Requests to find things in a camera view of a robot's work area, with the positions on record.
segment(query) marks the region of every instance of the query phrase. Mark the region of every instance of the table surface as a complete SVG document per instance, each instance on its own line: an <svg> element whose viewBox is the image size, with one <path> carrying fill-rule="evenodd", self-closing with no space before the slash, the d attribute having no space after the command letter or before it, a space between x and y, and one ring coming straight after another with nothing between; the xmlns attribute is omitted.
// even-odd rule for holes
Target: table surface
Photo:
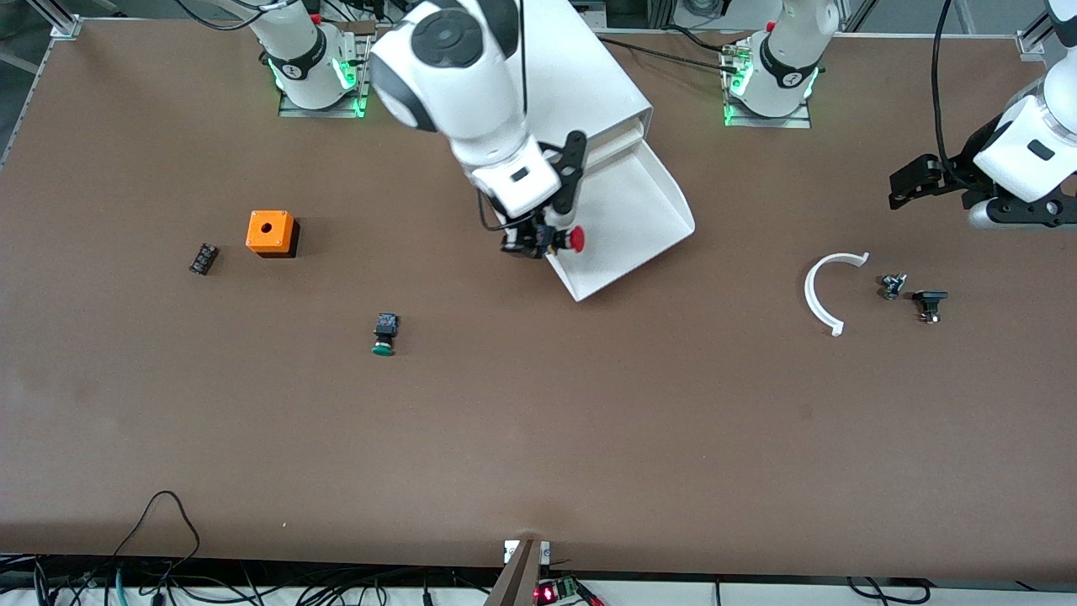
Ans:
<svg viewBox="0 0 1077 606"><path fill-rule="evenodd" d="M614 48L698 228L579 305L498 251L439 136L376 99L278 118L257 51L56 43L0 172L0 550L109 553L171 489L207 556L495 565L534 533L577 569L1077 579L1075 236L889 210L934 145L929 40L835 40L810 130L726 128L713 72ZM942 53L954 150L1041 69ZM258 208L298 258L244 249ZM837 251L871 257L819 277L834 339L802 280ZM876 294L894 271L950 291L941 324ZM129 551L188 541L162 505Z"/></svg>

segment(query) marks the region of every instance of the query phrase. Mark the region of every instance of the orange cube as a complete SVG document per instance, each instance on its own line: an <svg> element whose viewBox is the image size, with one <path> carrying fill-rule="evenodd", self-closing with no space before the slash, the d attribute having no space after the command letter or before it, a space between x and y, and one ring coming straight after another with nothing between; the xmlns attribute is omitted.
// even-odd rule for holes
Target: orange cube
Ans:
<svg viewBox="0 0 1077 606"><path fill-rule="evenodd" d="M299 222L286 210L255 210L247 226L247 248L264 258L294 258Z"/></svg>

